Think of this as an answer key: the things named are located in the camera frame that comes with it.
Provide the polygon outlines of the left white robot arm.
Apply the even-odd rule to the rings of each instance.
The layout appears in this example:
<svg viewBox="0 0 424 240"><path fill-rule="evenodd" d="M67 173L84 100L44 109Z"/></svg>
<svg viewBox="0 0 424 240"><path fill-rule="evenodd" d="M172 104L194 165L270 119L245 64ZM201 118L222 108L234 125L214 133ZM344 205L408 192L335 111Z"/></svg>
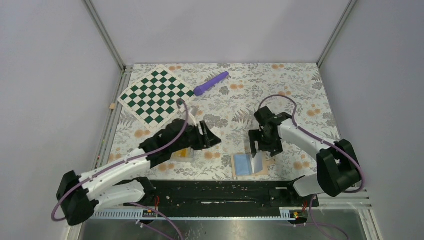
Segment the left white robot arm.
<svg viewBox="0 0 424 240"><path fill-rule="evenodd" d="M222 140L207 126L205 121L190 125L183 119L175 119L164 129L140 143L138 148L121 161L112 162L80 175L71 170L65 173L56 192L58 200L51 219L55 222L56 211L61 209L63 219L76 226L88 220L107 201L106 194L115 184L135 177L171 159L173 153L191 148L199 151L210 149Z"/></svg>

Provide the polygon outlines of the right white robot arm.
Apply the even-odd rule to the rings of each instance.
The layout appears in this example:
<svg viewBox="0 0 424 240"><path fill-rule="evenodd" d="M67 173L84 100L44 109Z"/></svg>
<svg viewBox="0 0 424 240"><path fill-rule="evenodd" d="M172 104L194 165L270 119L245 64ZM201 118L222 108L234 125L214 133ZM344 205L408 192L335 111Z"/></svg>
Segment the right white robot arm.
<svg viewBox="0 0 424 240"><path fill-rule="evenodd" d="M351 143L345 139L330 143L294 123L286 113L274 114L268 107L260 108L254 117L259 129L249 130L251 154L268 152L274 157L283 152L283 141L296 145L316 161L316 174L293 180L287 201L301 205L307 196L325 193L331 197L346 192L362 180L359 164Z"/></svg>

